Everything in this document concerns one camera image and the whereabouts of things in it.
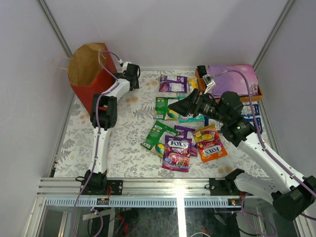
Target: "paper bag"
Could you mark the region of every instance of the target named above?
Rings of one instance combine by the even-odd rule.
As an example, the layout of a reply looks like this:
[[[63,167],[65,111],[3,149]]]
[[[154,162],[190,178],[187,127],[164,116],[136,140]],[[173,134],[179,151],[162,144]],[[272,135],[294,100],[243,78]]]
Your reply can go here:
[[[110,72],[117,72],[109,53],[103,53],[99,63],[99,51],[103,50],[108,50],[104,43],[84,44],[75,51],[67,68],[70,85],[89,114],[93,95],[106,91],[115,82],[100,66],[102,63]]]

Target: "purple bag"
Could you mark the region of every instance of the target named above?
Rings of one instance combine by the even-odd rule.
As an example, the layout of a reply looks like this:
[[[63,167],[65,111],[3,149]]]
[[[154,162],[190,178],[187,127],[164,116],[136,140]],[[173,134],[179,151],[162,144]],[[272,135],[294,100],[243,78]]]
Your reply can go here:
[[[162,167],[189,172],[191,139],[165,136]]]
[[[160,76],[160,92],[184,92],[188,90],[188,78],[182,76]]]
[[[177,137],[182,137],[184,139],[192,139],[191,155],[193,155],[194,157],[197,157],[198,156],[198,147],[196,145],[196,142],[195,142],[194,136],[193,136],[195,129],[189,128],[189,127],[178,126],[178,125],[174,125],[174,129],[178,131]]]
[[[258,95],[258,79],[251,65],[209,65],[206,67],[207,73],[209,73],[211,76],[231,69],[238,70],[243,73],[248,81],[251,95]],[[212,95],[215,98],[221,97],[221,95],[226,91],[236,92],[239,96],[248,95],[245,81],[238,73],[225,73],[216,77],[214,80],[216,86],[212,89]]]

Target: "cardboard box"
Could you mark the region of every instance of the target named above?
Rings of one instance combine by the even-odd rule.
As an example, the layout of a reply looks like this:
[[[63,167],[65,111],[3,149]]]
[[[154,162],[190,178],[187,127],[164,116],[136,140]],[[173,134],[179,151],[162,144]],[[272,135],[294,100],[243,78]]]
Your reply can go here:
[[[198,84],[198,87],[200,90],[205,90],[206,89],[206,84],[203,80],[203,78],[200,78],[199,77],[199,74],[198,74],[198,70],[196,69],[196,78],[197,78],[197,84]],[[260,86],[258,86],[258,95],[253,95],[251,96],[251,99],[252,101],[260,101],[262,100],[263,98],[263,93],[260,89]],[[240,101],[245,103],[245,102],[249,102],[249,96],[240,96]]]

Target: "table surface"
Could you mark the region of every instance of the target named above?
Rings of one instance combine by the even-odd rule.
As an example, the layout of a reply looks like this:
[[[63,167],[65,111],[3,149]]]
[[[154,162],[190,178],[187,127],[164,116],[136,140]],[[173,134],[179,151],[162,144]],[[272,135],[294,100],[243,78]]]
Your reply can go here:
[[[259,165],[244,152],[238,150],[222,135],[221,140],[228,155],[203,163],[199,157],[190,158],[188,173],[163,169],[162,159],[143,148],[143,142],[151,130],[156,97],[176,97],[176,93],[159,92],[159,77],[181,75],[194,77],[194,71],[142,72],[140,89],[126,93],[118,102],[118,120],[110,134],[108,150],[108,177],[132,178],[222,178],[236,168],[255,177],[267,177]],[[173,127],[178,121],[162,121]],[[182,123],[187,127],[203,127],[204,122]],[[262,123],[262,136],[267,134]],[[88,112],[78,98],[72,106],[71,116],[62,149],[58,156],[54,177],[83,176],[88,170],[93,148],[93,127]]]

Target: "purple candy bag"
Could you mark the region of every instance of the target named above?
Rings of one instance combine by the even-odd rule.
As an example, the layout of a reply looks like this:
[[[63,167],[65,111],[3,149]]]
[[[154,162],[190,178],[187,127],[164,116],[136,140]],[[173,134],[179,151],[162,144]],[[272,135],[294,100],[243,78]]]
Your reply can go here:
[[[182,76],[160,76],[160,92],[187,93],[188,78]]]
[[[182,137],[184,139],[192,139],[191,155],[193,155],[194,157],[197,157],[198,156],[198,147],[196,145],[196,142],[195,142],[194,136],[193,136],[195,129],[189,128],[189,127],[178,126],[178,125],[175,125],[174,129],[176,129],[178,131],[177,137]]]
[[[169,170],[189,172],[192,139],[165,136],[162,167]]]

